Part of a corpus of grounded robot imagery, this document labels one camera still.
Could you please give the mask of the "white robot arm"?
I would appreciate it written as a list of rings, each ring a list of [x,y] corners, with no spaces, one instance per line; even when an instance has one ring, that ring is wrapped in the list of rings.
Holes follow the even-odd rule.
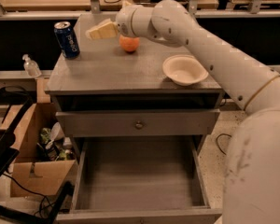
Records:
[[[246,112],[228,148],[222,224],[280,224],[280,74],[202,28],[174,0],[126,5],[86,33],[116,34],[185,47]]]

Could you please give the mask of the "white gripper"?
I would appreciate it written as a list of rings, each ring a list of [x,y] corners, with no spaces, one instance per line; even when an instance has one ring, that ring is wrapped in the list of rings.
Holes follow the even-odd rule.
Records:
[[[116,15],[116,23],[110,19],[101,21],[97,25],[88,29],[85,32],[85,36],[91,40],[113,38],[118,35],[119,30],[124,36],[134,37],[132,29],[133,13],[134,7],[132,6],[132,3],[124,0],[122,2],[122,9]]]

